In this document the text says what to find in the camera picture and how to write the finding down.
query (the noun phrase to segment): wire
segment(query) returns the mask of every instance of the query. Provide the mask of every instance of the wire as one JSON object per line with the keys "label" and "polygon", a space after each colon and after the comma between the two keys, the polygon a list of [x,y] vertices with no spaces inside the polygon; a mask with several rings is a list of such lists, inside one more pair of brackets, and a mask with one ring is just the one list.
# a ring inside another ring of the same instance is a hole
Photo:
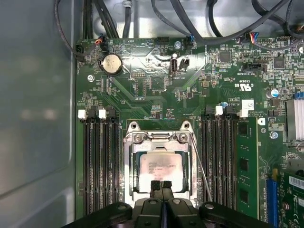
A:
{"label": "wire", "polygon": [[259,47],[259,48],[263,48],[265,50],[268,50],[268,51],[283,51],[283,50],[287,50],[287,49],[290,49],[290,48],[293,48],[295,46],[297,46],[298,44],[300,44],[302,42],[301,39],[297,40],[296,42],[294,42],[293,44],[290,44],[288,46],[285,46],[285,47],[266,47],[266,46],[263,46],[262,44],[259,44],[259,43],[254,43],[255,46]]}
{"label": "wire", "polygon": [[181,5],[181,2],[179,0],[170,0],[175,12],[177,13],[178,17],[184,24],[184,26],[190,31],[190,33],[195,37],[198,43],[201,45],[218,45],[225,43],[229,40],[236,39],[245,33],[248,33],[261,24],[263,24],[270,16],[272,16],[274,13],[276,13],[280,8],[282,8],[289,0],[281,0],[278,4],[276,4],[267,14],[262,16],[259,20],[257,20],[255,23],[249,25],[248,27],[244,28],[243,30],[236,32],[234,34],[231,34],[226,37],[222,38],[203,38],[199,32],[195,29],[192,22],[190,21],[188,15],[185,12],[185,9]]}
{"label": "wire", "polygon": [[223,37],[223,35],[219,32],[215,22],[214,22],[214,16],[213,16],[213,10],[214,5],[218,2],[218,0],[208,0],[207,1],[207,7],[208,7],[208,20],[211,27],[211,30],[213,31],[214,35],[216,37]]}
{"label": "wire", "polygon": [[109,38],[114,38],[114,36],[112,34],[112,30],[110,28],[110,25],[109,25],[107,19],[105,18],[104,12],[102,11],[101,6],[100,6],[98,0],[94,0],[94,4],[96,6],[96,9],[98,11],[99,17],[101,19],[101,23],[102,23],[102,25],[105,28],[105,32],[106,32],[107,36]]}
{"label": "wire", "polygon": [[125,8],[123,38],[129,38],[131,26],[131,7]]}
{"label": "wire", "polygon": [[293,6],[293,2],[294,0],[290,0],[289,4],[288,4],[288,7],[287,7],[287,12],[286,12],[286,26],[287,26],[287,29],[288,29],[288,32],[291,36],[295,37],[295,38],[301,38],[303,39],[304,38],[304,34],[298,34],[298,33],[295,33],[293,32],[291,29],[290,29],[290,26],[289,26],[289,20],[290,20],[290,15],[291,15],[291,9],[292,9],[292,6]]}
{"label": "wire", "polygon": [[179,31],[180,33],[184,34],[185,36],[190,36],[190,33],[182,30],[181,28],[177,27],[176,25],[174,25],[171,21],[169,21],[168,19],[166,19],[160,12],[159,10],[156,8],[156,1],[155,0],[151,0],[151,4],[152,4],[152,8],[153,11],[155,13],[155,15],[166,25],[169,25],[171,28]]}
{"label": "wire", "polygon": [[[259,2],[258,0],[251,0],[251,4],[255,11],[260,15],[264,16],[265,14],[268,13],[268,10],[266,10]],[[281,17],[277,16],[276,14],[272,15],[269,17],[269,20],[274,21],[275,23],[279,24],[282,27],[282,30],[284,31],[284,34],[286,36],[289,35],[287,27],[286,27],[286,21],[282,19]]]}
{"label": "wire", "polygon": [[96,44],[93,44],[85,53],[79,53],[76,50],[74,50],[71,45],[69,44],[63,30],[61,27],[61,23],[60,23],[60,19],[59,19],[59,10],[58,10],[58,6],[61,0],[55,0],[55,4],[54,4],[54,16],[55,16],[55,20],[56,20],[56,26],[58,29],[58,32],[60,34],[61,39],[63,40],[65,46],[75,55],[78,57],[85,57],[88,54],[90,54],[96,47]]}
{"label": "wire", "polygon": [[99,2],[99,6],[100,8],[102,9],[103,13],[104,13],[104,16],[106,18],[106,20],[108,21],[109,23],[109,26],[111,28],[111,31],[112,31],[112,34],[113,34],[113,38],[119,38],[119,35],[117,33],[117,30],[116,30],[116,27],[115,27],[115,24],[114,24],[114,21],[111,17],[111,14],[108,10],[108,8],[106,7],[105,5],[105,2],[104,0],[97,0]]}

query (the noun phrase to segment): memory chip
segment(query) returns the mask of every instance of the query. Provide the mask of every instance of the memory chip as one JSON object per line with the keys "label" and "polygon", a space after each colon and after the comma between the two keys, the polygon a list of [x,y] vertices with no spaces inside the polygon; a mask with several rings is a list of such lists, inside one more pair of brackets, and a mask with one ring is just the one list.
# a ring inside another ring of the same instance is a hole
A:
{"label": "memory chip", "polygon": [[241,189],[239,194],[240,194],[241,201],[243,201],[244,203],[248,203],[248,192]]}
{"label": "memory chip", "polygon": [[274,58],[274,69],[284,69],[285,60],[284,57],[275,57]]}
{"label": "memory chip", "polygon": [[248,135],[248,124],[244,122],[238,123],[238,133]]}
{"label": "memory chip", "polygon": [[219,59],[222,63],[231,62],[230,51],[221,51]]}
{"label": "memory chip", "polygon": [[241,158],[240,159],[240,167],[241,167],[241,170],[244,170],[244,171],[248,171],[248,160],[245,159],[245,158]]}

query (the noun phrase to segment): ram slot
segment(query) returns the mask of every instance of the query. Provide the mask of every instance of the ram slot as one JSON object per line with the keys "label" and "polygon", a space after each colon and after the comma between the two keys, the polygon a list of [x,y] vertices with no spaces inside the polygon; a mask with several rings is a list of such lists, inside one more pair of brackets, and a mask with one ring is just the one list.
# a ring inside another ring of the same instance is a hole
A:
{"label": "ram slot", "polygon": [[222,120],[217,117],[215,120],[215,141],[214,141],[214,155],[215,155],[215,170],[216,170],[216,199],[217,203],[223,204],[223,190],[222,190]]}
{"label": "ram slot", "polygon": [[227,120],[224,119],[221,121],[222,122],[222,130],[221,130],[221,139],[222,139],[222,191],[223,191],[223,205],[224,206],[228,206],[228,182],[227,182],[227,178],[229,175],[229,170],[228,170],[228,147],[227,145],[229,145],[230,142],[230,138],[229,135],[227,134]]}
{"label": "ram slot", "polygon": [[216,129],[217,129],[217,122],[215,120],[212,120],[211,124],[211,156],[210,161],[212,163],[212,192],[213,192],[213,201],[218,201],[218,182],[217,182],[217,176],[218,176],[218,157],[217,157],[217,147],[216,147],[216,141],[217,141],[217,135],[216,135]]}
{"label": "ram slot", "polygon": [[102,133],[102,167],[103,167],[103,182],[102,182],[102,198],[103,198],[103,208],[110,204],[110,197],[109,197],[109,131],[110,131],[110,124],[104,123],[102,126],[103,133]]}
{"label": "ram slot", "polygon": [[100,178],[100,123],[95,123],[95,154],[94,154],[94,208],[100,209],[99,203],[99,178]]}
{"label": "ram slot", "polygon": [[111,123],[111,154],[113,171],[113,202],[119,201],[119,131],[118,123],[113,120]]}
{"label": "ram slot", "polygon": [[232,135],[231,143],[231,179],[232,179],[232,209],[237,209],[237,162],[236,162],[236,138],[237,138],[237,121],[233,120],[230,134]]}
{"label": "ram slot", "polygon": [[92,137],[94,125],[92,123],[84,123],[84,186],[85,186],[85,214],[91,214],[93,208],[93,164],[92,164]]}

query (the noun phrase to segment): heatsink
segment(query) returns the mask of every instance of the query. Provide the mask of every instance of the heatsink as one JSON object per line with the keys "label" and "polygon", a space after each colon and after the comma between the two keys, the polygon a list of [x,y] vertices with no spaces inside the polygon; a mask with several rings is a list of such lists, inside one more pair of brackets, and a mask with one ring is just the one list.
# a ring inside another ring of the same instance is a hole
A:
{"label": "heatsink", "polygon": [[286,101],[289,140],[304,140],[304,100]]}

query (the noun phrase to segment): colored wires connector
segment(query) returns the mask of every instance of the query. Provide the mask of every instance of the colored wires connector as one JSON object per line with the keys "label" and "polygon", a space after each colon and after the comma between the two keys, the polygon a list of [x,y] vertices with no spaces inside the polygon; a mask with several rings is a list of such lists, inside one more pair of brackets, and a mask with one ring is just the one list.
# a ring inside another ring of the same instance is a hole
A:
{"label": "colored wires connector", "polygon": [[255,42],[257,41],[257,37],[258,37],[258,32],[252,32],[249,34],[250,35],[250,40],[252,44],[255,44]]}

